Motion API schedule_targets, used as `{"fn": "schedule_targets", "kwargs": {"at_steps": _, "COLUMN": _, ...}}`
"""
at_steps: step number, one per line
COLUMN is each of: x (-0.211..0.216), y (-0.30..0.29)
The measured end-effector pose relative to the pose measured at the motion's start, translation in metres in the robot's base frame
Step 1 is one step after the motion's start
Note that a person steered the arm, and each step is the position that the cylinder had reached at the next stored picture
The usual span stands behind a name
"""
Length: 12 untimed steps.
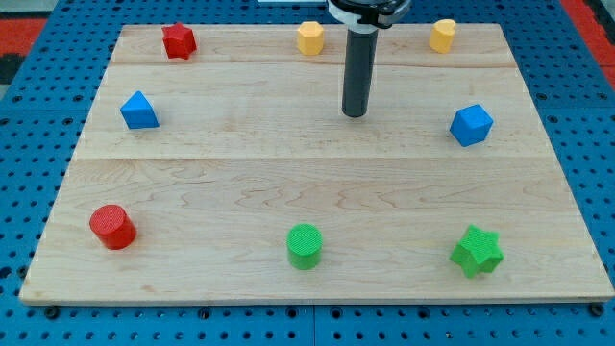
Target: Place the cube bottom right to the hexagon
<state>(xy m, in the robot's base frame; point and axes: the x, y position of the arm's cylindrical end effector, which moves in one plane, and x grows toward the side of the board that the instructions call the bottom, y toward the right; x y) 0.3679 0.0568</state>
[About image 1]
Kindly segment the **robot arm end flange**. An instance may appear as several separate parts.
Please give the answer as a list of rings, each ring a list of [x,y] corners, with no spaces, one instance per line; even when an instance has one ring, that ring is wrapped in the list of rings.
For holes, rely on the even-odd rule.
[[[328,0],[328,11],[349,30],[370,34],[389,29],[411,8],[411,0]]]

